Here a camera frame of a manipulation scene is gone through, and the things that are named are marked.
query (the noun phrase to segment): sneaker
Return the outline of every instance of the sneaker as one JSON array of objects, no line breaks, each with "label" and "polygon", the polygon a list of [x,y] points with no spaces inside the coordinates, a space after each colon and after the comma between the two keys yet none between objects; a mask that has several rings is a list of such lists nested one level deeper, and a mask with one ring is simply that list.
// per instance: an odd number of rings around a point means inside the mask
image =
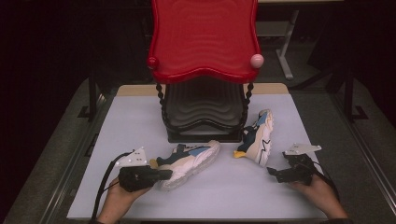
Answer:
[{"label": "sneaker", "polygon": [[210,141],[204,146],[187,147],[179,144],[167,159],[151,160],[151,167],[159,170],[172,170],[172,177],[159,182],[161,190],[171,190],[184,184],[190,175],[198,174],[215,161],[220,143]]},{"label": "sneaker", "polygon": [[264,109],[259,114],[259,119],[252,126],[244,128],[243,142],[233,152],[235,158],[247,157],[260,166],[265,166],[271,151],[271,132],[274,119],[270,109]]}]

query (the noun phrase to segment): hand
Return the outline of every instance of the hand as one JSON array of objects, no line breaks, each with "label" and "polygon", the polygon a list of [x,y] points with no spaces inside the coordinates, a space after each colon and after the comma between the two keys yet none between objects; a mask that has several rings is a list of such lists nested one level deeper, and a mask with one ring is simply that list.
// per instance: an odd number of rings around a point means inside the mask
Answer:
[{"label": "hand", "polygon": [[128,212],[132,203],[138,197],[151,189],[147,188],[128,192],[123,189],[118,182],[118,177],[111,181],[110,186],[112,187],[108,189],[105,204],[103,205],[102,212],[99,214],[97,221],[104,224],[113,224],[117,222]]},{"label": "hand", "polygon": [[293,182],[290,185],[294,189],[299,190],[311,203],[323,211],[328,219],[347,218],[347,212],[338,202],[332,188],[319,176],[313,175],[310,186],[299,182]]}]

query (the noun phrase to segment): table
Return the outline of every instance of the table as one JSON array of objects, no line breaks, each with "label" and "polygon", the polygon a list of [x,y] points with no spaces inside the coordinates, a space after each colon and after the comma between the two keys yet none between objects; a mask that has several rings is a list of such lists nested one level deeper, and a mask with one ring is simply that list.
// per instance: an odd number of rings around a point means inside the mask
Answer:
[{"label": "table", "polygon": [[[144,147],[149,159],[167,158],[177,144],[167,142],[155,86],[122,86],[108,111],[68,218],[89,219],[96,192],[108,164],[123,152]],[[289,168],[281,152],[293,143],[310,144],[295,104],[283,84],[257,83],[247,117],[252,124],[260,110],[274,114],[273,148],[267,162]],[[278,184],[266,169],[246,158],[235,159],[238,143],[221,143],[216,161],[171,191],[156,186],[140,197],[125,218],[136,220],[294,220],[325,215],[287,184]],[[309,153],[318,161],[315,153]],[[108,182],[117,176],[114,168]],[[102,197],[99,211],[105,195]]]}]

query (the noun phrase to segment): black cable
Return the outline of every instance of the black cable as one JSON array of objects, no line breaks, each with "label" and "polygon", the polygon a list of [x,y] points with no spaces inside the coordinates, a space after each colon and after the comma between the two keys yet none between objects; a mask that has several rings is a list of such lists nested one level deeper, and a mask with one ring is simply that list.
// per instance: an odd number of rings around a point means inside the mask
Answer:
[{"label": "black cable", "polygon": [[102,198],[103,192],[105,192],[105,189],[104,189],[105,188],[105,184],[106,184],[106,182],[108,180],[108,177],[110,176],[111,171],[113,170],[114,165],[116,164],[116,162],[121,157],[128,156],[129,154],[131,154],[131,152],[126,152],[126,153],[123,153],[123,154],[119,155],[114,161],[112,161],[108,165],[107,170],[105,172],[105,175],[103,176],[102,182],[100,184],[98,193],[96,195],[95,206],[94,206],[93,212],[92,212],[92,220],[96,220],[96,216],[97,216],[97,213],[98,213],[99,202],[100,202],[100,199]]},{"label": "black cable", "polygon": [[111,187],[115,186],[116,184],[120,183],[120,181],[117,181],[116,183],[108,186],[106,189],[103,190],[103,192],[105,192],[106,190],[110,189]]}]

